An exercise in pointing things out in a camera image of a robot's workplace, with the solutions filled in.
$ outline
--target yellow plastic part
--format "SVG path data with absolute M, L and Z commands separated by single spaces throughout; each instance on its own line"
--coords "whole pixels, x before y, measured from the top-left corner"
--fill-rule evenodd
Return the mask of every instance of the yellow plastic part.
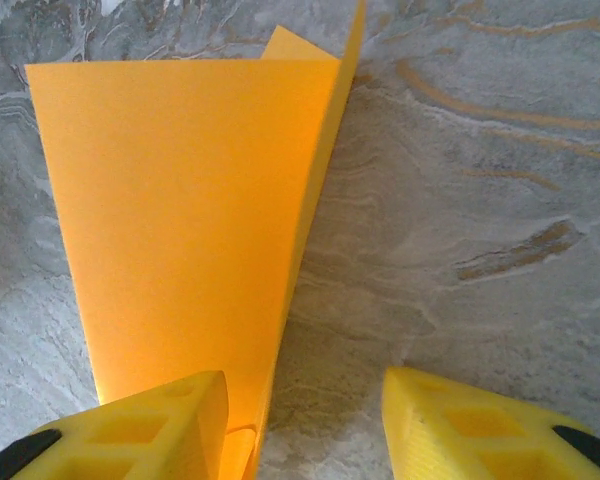
M 13 478 L 216 480 L 227 418 L 224 375 L 196 374 L 41 427 L 62 438 Z
M 548 410 L 411 368 L 391 368 L 382 414 L 396 480 L 600 480 Z
M 259 60 L 27 66 L 100 400 L 223 371 L 223 480 L 255 475 L 363 29 L 341 60 L 278 28 Z

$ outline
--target gray marble floor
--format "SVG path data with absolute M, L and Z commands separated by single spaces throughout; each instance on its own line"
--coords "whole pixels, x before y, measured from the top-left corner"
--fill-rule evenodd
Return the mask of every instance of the gray marble floor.
M 600 434 L 600 0 L 369 3 L 260 478 L 389 479 L 389 365 Z M 96 403 L 23 64 L 256 57 L 276 23 L 337 54 L 352 11 L 0 0 L 0 448 Z

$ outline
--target black rubber tip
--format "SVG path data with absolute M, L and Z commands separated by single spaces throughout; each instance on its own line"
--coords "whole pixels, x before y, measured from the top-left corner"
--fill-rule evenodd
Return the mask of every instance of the black rubber tip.
M 49 429 L 13 442 L 0 452 L 0 480 L 13 477 L 61 437 L 60 430 Z
M 565 425 L 556 425 L 553 431 L 600 469 L 600 438 Z

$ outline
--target orange paper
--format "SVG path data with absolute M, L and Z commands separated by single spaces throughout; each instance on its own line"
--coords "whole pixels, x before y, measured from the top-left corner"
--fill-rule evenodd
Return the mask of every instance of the orange paper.
M 258 60 L 27 67 L 98 395 L 223 371 L 221 472 L 255 475 L 363 26 L 342 60 L 278 27 Z

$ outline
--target stone floor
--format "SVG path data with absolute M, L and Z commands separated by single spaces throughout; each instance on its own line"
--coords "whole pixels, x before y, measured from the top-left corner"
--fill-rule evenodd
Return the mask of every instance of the stone floor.
M 276 23 L 338 54 L 352 12 L 0 0 L 0 448 L 96 404 L 23 64 L 256 57 Z M 600 0 L 369 1 L 260 478 L 391 478 L 401 364 L 600 434 Z

